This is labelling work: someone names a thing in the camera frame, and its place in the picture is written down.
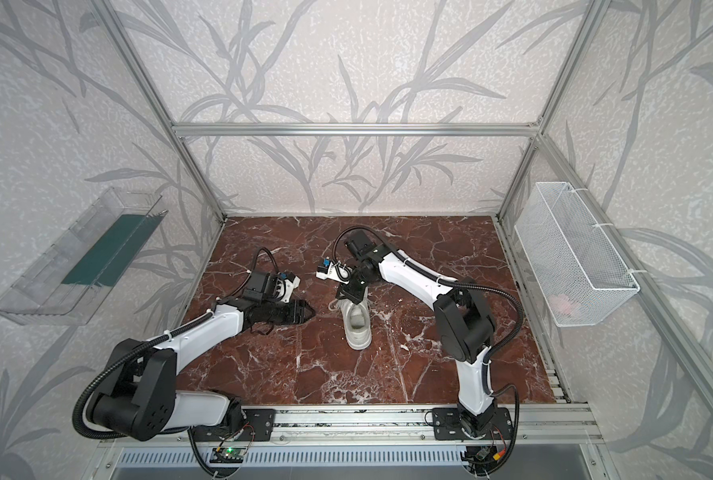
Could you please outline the white sneaker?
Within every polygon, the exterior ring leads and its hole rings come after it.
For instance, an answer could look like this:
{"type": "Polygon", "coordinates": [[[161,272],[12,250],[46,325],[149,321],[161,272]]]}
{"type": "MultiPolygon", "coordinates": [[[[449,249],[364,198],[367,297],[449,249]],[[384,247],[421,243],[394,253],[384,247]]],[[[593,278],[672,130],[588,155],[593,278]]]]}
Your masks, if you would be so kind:
{"type": "Polygon", "coordinates": [[[368,299],[354,303],[348,299],[338,300],[338,309],[344,320],[346,343],[354,350],[365,350],[372,343],[371,316],[368,299]]]}

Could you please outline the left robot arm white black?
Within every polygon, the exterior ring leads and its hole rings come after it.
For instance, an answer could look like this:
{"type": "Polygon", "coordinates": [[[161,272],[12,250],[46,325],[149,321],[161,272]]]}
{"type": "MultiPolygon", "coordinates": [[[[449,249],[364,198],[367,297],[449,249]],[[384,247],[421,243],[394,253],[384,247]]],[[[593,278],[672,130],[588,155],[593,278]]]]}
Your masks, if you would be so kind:
{"type": "Polygon", "coordinates": [[[180,391],[178,374],[224,340],[252,326],[300,325],[316,315],[294,297],[300,277],[252,272],[238,296],[216,300],[205,314],[146,341],[120,342],[106,367],[80,394],[72,426],[80,436],[148,441],[192,427],[218,427],[232,433],[244,425],[240,401],[224,393],[180,391]]]}

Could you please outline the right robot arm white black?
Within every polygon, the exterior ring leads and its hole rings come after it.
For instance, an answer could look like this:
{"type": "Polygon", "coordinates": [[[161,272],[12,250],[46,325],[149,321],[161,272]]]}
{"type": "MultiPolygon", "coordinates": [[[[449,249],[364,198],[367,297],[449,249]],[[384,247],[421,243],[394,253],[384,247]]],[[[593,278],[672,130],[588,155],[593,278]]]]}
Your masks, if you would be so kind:
{"type": "Polygon", "coordinates": [[[476,418],[493,409],[489,354],[496,322],[484,294],[420,264],[368,227],[344,230],[336,245],[346,246],[356,261],[346,266],[332,254],[328,277],[340,282],[338,301],[359,305],[369,286],[379,282],[412,294],[434,311],[442,346],[456,360],[460,412],[476,418]]]}

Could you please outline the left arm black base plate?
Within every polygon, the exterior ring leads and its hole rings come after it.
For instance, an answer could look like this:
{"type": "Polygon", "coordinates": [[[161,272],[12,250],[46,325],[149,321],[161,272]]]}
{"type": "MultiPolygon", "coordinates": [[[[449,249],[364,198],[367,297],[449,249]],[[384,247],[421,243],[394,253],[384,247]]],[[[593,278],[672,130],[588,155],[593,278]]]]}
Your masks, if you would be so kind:
{"type": "Polygon", "coordinates": [[[194,428],[194,439],[196,442],[269,442],[275,419],[276,409],[244,409],[242,417],[232,414],[229,424],[194,428]]]}

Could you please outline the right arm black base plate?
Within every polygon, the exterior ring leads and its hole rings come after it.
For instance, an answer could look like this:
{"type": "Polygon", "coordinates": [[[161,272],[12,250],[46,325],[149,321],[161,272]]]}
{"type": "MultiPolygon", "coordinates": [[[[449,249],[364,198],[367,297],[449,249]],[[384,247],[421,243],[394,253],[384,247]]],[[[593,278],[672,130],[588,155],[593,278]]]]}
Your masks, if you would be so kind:
{"type": "Polygon", "coordinates": [[[479,415],[461,406],[434,408],[431,414],[430,424],[439,441],[511,440],[517,425],[508,408],[495,404],[479,415]]]}

